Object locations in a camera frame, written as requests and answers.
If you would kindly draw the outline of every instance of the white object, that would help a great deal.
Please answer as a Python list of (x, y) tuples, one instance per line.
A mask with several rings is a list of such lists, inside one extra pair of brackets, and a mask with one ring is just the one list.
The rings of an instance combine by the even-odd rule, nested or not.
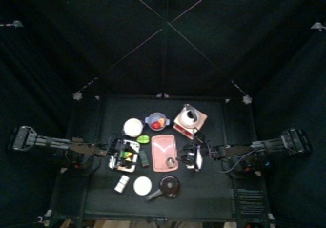
[(326, 30), (326, 27), (319, 22), (317, 22), (313, 24), (311, 29), (318, 29), (322, 31), (322, 29)]
[(196, 171), (199, 171), (202, 169), (203, 166), (203, 157), (200, 154), (200, 149), (198, 149), (198, 158), (196, 158), (196, 164), (198, 164), (198, 169), (195, 169), (195, 165), (187, 165), (187, 169), (195, 169)]
[(235, 222), (226, 222), (225, 228), (237, 228), (237, 223)]
[(267, 214), (270, 220), (275, 220), (274, 216), (271, 213)]
[(251, 104), (253, 103), (253, 98), (249, 95), (245, 95), (242, 97), (242, 99), (243, 99), (242, 101), (243, 101), (245, 104)]
[(261, 177), (261, 171), (255, 171), (258, 177)]
[(83, 98), (83, 94), (82, 94), (80, 92), (76, 92), (76, 93), (72, 95), (72, 97), (74, 97), (74, 99), (75, 99), (76, 101), (79, 101), (79, 100), (82, 100), (82, 98)]
[(142, 176), (134, 183), (134, 189), (138, 195), (144, 196), (151, 189), (151, 181), (147, 177)]
[(186, 107), (183, 108), (179, 114), (179, 122), (182, 126), (186, 128), (194, 128), (200, 123), (200, 114), (196, 109), (194, 109), (194, 112), (196, 114), (198, 120), (194, 119), (195, 116), (192, 115), (191, 111), (186, 109)]
[(124, 187), (126, 187), (126, 184), (127, 184), (127, 181), (128, 181), (128, 176), (122, 175), (122, 178), (120, 178), (119, 183), (118, 183), (116, 188), (115, 188), (115, 190), (116, 190), (119, 193), (123, 192)]
[(130, 118), (123, 124), (122, 133), (130, 137), (138, 137), (143, 131), (143, 122), (136, 118)]

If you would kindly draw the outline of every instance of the black backdrop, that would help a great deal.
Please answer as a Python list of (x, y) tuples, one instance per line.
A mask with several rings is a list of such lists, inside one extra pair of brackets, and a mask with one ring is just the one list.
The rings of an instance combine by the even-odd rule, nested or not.
[[(80, 90), (249, 94), (259, 138), (295, 126), (314, 147), (309, 159), (275, 156), (275, 217), (285, 227), (325, 226), (326, 32), (310, 27), (325, 20), (326, 0), (0, 0), (0, 6), (0, 24), (24, 25), (0, 27), (1, 149), (17, 125), (64, 136)], [(54, 170), (33, 155), (0, 156), (0, 220), (28, 222), (45, 210)]]

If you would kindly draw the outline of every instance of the red object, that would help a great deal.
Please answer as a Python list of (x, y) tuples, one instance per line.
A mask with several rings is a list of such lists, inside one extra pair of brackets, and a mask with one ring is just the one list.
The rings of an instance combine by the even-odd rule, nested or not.
[(159, 129), (160, 128), (160, 124), (158, 121), (155, 121), (154, 123), (151, 123), (150, 125), (154, 129)]
[(194, 137), (192, 137), (192, 133), (190, 133), (182, 126), (179, 126), (179, 125), (175, 124), (174, 127), (175, 127), (175, 129), (176, 129), (182, 134), (184, 134), (188, 138), (191, 138), (191, 139), (194, 138)]

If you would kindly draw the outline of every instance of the small bowl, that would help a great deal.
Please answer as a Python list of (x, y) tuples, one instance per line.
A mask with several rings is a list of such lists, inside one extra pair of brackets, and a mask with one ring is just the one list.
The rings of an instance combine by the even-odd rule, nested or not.
[(144, 122), (138, 118), (130, 118), (123, 124), (122, 134), (130, 137), (138, 137), (143, 131), (143, 127)]
[[(159, 119), (164, 120), (164, 125), (160, 126), (159, 128), (152, 128), (152, 123), (155, 122), (159, 122)], [(147, 118), (146, 118), (146, 123), (148, 124), (150, 128), (154, 130), (154, 131), (162, 131), (167, 125), (170, 125), (170, 119), (167, 119), (167, 116), (163, 115), (163, 113), (152, 113)]]

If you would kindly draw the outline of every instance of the black pan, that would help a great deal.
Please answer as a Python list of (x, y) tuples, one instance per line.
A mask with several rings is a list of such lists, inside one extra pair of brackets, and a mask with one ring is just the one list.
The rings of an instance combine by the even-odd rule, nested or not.
[(147, 196), (147, 201), (152, 200), (160, 195), (166, 197), (175, 197), (179, 192), (179, 182), (175, 176), (164, 176), (159, 181), (159, 189)]

